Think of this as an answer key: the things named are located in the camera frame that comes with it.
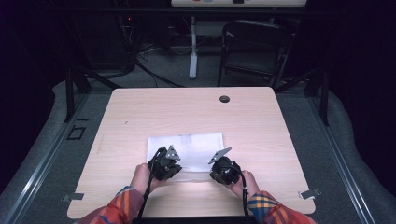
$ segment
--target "wooden table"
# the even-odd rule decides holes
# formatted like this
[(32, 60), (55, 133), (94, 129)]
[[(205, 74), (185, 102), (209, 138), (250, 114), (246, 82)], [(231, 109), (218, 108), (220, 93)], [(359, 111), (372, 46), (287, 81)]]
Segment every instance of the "wooden table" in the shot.
[[(222, 103), (222, 95), (230, 97)], [(149, 136), (223, 133), (227, 156), (251, 171), (262, 189), (310, 214), (312, 200), (275, 94), (270, 88), (165, 88), (113, 91), (67, 215), (80, 218), (108, 204), (146, 161)], [(143, 217), (242, 216), (230, 191), (214, 180), (169, 182), (153, 191)]]

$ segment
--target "wire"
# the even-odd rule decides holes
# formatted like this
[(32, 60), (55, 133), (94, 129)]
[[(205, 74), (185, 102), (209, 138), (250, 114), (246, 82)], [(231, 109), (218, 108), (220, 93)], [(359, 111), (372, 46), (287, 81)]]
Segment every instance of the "wire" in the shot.
[(145, 206), (146, 206), (146, 202), (148, 201), (149, 198), (149, 192), (151, 191), (150, 186), (151, 186), (151, 182), (154, 179), (155, 173), (152, 173), (152, 168), (154, 166), (154, 162), (151, 164), (151, 167), (149, 169), (149, 180), (148, 180), (148, 187), (146, 188), (146, 192), (145, 195), (143, 195), (143, 199), (145, 201), (143, 201), (142, 207), (140, 208), (139, 214), (137, 215), (136, 218), (136, 224), (139, 224), (142, 216), (143, 216), (143, 211), (145, 210)]
[(231, 168), (231, 169), (234, 169), (235, 171), (237, 171), (241, 175), (241, 177), (242, 177), (242, 187), (243, 187), (243, 190), (242, 190), (242, 204), (244, 206), (244, 213), (245, 213), (245, 218), (247, 220), (247, 224), (249, 224), (250, 223), (250, 217), (249, 217), (249, 214), (248, 214), (248, 187), (247, 187), (247, 181), (245, 179), (245, 176), (242, 174), (241, 170), (236, 169), (233, 166), (221, 166), (220, 168)]
[(154, 78), (157, 78), (161, 81), (163, 81), (164, 83), (168, 84), (171, 87), (184, 87), (182, 85), (176, 84), (175, 82), (172, 82), (164, 77), (160, 77), (157, 74), (152, 73), (151, 71), (149, 71), (143, 64), (141, 64), (138, 60), (136, 60), (135, 64), (137, 66), (139, 66), (141, 69), (143, 69), (145, 72), (147, 72), (149, 75), (151, 75)]

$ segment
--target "round hole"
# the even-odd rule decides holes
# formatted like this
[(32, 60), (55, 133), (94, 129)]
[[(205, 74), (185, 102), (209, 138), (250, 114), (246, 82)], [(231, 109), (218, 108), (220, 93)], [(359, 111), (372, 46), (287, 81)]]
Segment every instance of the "round hole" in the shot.
[(228, 97), (226, 95), (222, 95), (222, 96), (220, 96), (220, 101), (222, 103), (228, 103), (228, 102), (230, 102), (230, 97)]

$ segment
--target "metal rail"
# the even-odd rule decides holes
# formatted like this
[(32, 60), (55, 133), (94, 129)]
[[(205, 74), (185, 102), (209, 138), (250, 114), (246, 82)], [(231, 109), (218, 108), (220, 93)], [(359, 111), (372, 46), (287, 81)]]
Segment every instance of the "metal rail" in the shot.
[(48, 153), (43, 157), (41, 162), (35, 168), (35, 171), (33, 172), (26, 186), (24, 187), (20, 197), (11, 208), (4, 223), (18, 224), (22, 222), (26, 211), (28, 210), (30, 204), (35, 198), (35, 195), (43, 184), (44, 179), (50, 172), (52, 164), (55, 162), (55, 159), (59, 154), (62, 141), (64, 140), (70, 129), (73, 127), (73, 123), (76, 120), (77, 115), (81, 111), (82, 106), (85, 105), (85, 103), (87, 102), (88, 97), (89, 95), (82, 94), (78, 98), (76, 103), (76, 113), (71, 118), (71, 122), (65, 123), (60, 130), (58, 136), (52, 144), (52, 147), (49, 149)]
[(366, 201), (364, 201), (364, 198), (361, 195), (361, 190), (347, 166), (347, 162), (345, 161), (343, 153), (341, 152), (340, 147), (338, 146), (334, 136), (332, 135), (330, 127), (326, 126), (320, 118), (320, 115), (318, 113), (318, 103), (316, 102), (315, 98), (308, 99), (308, 102), (311, 105), (311, 109), (314, 111), (315, 118), (318, 121), (321, 130), (327, 137), (327, 140), (332, 149), (332, 158), (334, 160), (335, 166), (341, 176), (341, 179), (344, 182), (350, 200), (355, 206), (356, 212), (361, 219), (361, 223), (375, 224), (373, 215), (371, 214), (369, 208), (367, 207)]

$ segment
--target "plaid shirt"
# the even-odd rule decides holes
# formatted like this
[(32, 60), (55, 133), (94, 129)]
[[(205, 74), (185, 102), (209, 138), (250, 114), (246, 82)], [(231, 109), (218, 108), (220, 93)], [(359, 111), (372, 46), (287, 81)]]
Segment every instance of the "plaid shirt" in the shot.
[(256, 220), (261, 224), (316, 223), (312, 218), (284, 206), (267, 191), (261, 191), (260, 194), (254, 194), (247, 202), (247, 207), (253, 213)]
[(131, 223), (143, 204), (142, 195), (127, 186), (105, 207), (98, 208), (78, 221), (78, 224)]
[[(78, 221), (78, 224), (131, 223), (143, 204), (142, 195), (132, 187), (125, 187), (105, 207), (98, 208)], [(310, 217), (285, 207), (267, 191), (253, 195), (247, 202), (256, 220), (261, 223), (314, 224)]]

